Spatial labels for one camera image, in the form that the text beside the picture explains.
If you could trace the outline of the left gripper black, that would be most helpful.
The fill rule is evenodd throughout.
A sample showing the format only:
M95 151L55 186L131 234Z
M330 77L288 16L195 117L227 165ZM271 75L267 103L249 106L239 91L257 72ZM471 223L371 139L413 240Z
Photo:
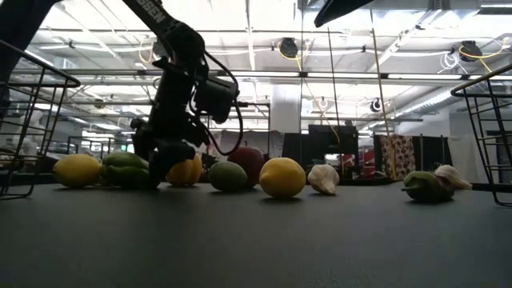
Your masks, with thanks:
M157 93L150 101L150 116L147 120L135 118L130 123L135 130L134 152L149 155L148 187L157 187L174 166L195 157L195 149L185 140L199 144L205 137L186 111L195 78L167 57L153 65L162 70L162 76Z

